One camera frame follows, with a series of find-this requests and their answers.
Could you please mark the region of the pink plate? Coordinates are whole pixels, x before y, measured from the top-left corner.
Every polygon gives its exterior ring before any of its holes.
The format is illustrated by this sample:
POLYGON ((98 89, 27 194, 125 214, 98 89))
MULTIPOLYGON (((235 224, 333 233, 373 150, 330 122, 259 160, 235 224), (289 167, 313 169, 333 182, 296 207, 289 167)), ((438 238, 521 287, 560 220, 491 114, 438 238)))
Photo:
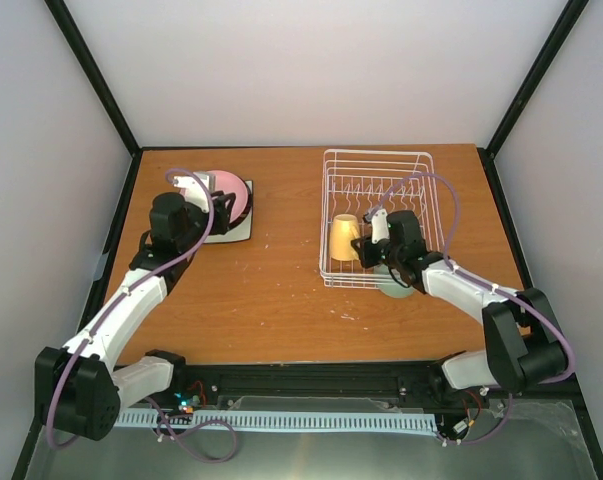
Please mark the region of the pink plate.
POLYGON ((243 193, 248 188, 247 183, 238 175, 225 170, 209 170, 215 175, 214 192, 222 190, 225 193, 243 193))

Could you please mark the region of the yellow mug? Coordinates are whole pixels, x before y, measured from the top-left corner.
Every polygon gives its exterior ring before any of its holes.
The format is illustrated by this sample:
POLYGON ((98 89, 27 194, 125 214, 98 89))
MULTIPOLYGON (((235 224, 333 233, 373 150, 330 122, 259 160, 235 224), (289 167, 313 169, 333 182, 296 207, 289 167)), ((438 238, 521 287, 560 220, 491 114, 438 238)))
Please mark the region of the yellow mug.
POLYGON ((360 237, 359 221, 355 215, 335 215, 329 236, 330 257, 340 262, 357 260, 358 254, 351 242, 360 237))

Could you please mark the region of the green ceramic bowl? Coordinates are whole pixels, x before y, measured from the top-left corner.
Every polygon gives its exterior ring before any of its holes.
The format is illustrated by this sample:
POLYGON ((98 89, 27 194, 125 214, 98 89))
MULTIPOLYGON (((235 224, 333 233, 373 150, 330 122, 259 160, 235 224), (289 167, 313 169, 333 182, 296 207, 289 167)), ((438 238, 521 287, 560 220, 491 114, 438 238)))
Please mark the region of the green ceramic bowl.
MULTIPOLYGON (((374 267, 373 273, 375 275, 388 274, 389 273, 388 267, 385 265, 377 265, 374 267)), ((377 288, 384 295, 391 297, 391 298, 395 298, 395 299, 402 299, 402 298, 409 297, 415 292, 414 288, 403 287, 403 286, 399 285, 397 282, 395 282, 393 279, 391 279, 390 283, 378 283, 377 288)))

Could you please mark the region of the white wire dish rack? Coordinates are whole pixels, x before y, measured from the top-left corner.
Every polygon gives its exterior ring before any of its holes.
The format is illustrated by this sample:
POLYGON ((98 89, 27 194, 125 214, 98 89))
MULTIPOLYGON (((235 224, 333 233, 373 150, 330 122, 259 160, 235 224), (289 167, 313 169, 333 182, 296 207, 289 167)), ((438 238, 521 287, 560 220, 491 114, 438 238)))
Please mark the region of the white wire dish rack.
POLYGON ((427 249, 443 249, 434 173, 433 156, 425 151, 324 151, 319 267, 325 286, 377 290, 396 286, 399 279, 385 267, 364 268, 357 258, 332 256, 333 223, 340 215, 356 217, 363 237, 385 240, 390 228, 382 222, 395 211, 409 210, 416 216, 427 249))

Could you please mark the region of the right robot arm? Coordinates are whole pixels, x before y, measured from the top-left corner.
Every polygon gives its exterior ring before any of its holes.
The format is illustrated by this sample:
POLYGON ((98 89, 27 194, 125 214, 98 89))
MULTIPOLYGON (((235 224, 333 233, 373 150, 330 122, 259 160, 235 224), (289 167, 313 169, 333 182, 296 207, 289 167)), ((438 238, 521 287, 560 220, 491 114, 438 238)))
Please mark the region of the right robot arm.
POLYGON ((400 287, 443 300, 482 326, 484 350, 441 360, 439 374, 447 388, 500 388, 519 394, 573 373, 574 355, 542 291, 491 283, 429 250, 409 210, 378 209, 363 220, 370 233, 351 243, 362 267, 384 266, 400 287))

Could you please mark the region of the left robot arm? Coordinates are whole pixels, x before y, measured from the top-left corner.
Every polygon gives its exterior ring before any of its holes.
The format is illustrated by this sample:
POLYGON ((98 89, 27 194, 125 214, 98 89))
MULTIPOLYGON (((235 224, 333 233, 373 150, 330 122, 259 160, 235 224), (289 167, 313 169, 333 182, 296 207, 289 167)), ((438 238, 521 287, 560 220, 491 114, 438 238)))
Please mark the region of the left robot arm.
POLYGON ((141 360, 117 369, 116 362, 151 311, 174 289, 195 252, 217 225, 227 227, 236 196, 208 194, 206 209, 168 192, 152 202, 150 229, 124 280, 95 317, 61 348, 44 348, 35 360, 35 414, 46 428, 48 445, 58 450, 54 433, 101 440, 121 410, 154 394, 167 402, 189 390, 183 356, 151 350, 141 360))

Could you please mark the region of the black striped round plate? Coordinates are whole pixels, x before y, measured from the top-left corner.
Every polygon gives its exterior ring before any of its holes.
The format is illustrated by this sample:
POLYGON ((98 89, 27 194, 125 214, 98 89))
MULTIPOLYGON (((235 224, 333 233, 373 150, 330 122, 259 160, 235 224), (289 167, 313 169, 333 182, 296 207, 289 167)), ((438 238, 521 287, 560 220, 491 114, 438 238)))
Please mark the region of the black striped round plate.
POLYGON ((235 201, 230 212, 230 229, 237 228, 252 210, 252 192, 246 189, 243 193, 235 194, 235 201))

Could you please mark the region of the white square plate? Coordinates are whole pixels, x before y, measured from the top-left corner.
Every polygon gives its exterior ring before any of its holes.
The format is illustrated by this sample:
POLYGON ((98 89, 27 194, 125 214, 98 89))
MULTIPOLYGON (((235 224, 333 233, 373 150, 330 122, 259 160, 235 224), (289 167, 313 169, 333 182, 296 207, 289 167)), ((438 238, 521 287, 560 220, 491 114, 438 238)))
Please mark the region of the white square plate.
MULTIPOLYGON (((248 188, 252 192, 252 184, 249 181, 245 181, 245 182, 247 183, 248 188)), ((205 240, 205 243, 206 244, 221 244, 221 243, 235 243, 235 242, 241 242, 241 241, 248 240, 251 236, 252 217, 253 217, 253 204, 252 204, 251 212, 248 214, 247 218, 237 228, 230 229, 224 235, 214 235, 214 236, 209 235, 207 237, 207 239, 205 240)))

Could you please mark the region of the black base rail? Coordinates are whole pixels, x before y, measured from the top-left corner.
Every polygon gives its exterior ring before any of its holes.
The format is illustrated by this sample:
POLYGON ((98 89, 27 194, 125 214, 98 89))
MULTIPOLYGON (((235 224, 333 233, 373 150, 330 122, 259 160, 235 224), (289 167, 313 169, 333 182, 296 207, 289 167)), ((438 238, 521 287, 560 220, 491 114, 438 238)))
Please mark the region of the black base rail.
POLYGON ((205 393, 209 405, 244 396, 367 398, 402 408, 459 409, 463 403, 485 407, 504 399, 501 389, 454 391, 432 361, 372 363, 296 363, 265 365, 188 365, 183 386, 205 393))

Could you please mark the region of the left black frame post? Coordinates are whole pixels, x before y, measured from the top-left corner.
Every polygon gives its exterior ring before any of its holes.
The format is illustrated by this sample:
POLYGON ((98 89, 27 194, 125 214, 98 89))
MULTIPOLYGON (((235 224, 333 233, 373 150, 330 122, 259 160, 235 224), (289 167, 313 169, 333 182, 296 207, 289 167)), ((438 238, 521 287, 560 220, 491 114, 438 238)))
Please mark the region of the left black frame post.
POLYGON ((45 0, 44 3, 103 106, 126 151, 131 157, 137 156, 141 151, 141 147, 66 2, 45 0))

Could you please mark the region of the black frame post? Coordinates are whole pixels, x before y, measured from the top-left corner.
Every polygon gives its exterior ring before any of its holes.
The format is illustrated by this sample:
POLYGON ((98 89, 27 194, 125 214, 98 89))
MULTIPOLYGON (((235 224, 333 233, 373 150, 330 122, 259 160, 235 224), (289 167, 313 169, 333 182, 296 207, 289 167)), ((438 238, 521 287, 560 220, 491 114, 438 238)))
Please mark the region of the black frame post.
POLYGON ((141 151, 141 147, 66 2, 45 0, 44 3, 103 106, 126 151, 131 157, 137 156, 141 151))
POLYGON ((497 157, 506 143, 527 104, 532 99, 588 4, 588 0, 569 0, 566 2, 486 147, 490 160, 497 157))

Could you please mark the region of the right black frame post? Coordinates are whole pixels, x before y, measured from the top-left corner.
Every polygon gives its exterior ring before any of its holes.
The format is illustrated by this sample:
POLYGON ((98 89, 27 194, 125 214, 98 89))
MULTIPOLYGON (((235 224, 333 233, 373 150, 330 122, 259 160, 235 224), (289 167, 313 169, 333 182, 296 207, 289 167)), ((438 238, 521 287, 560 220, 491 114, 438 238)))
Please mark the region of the right black frame post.
POLYGON ((527 104, 532 99, 588 4, 588 0, 569 0, 566 2, 486 147, 490 160, 497 157, 506 143, 527 104))

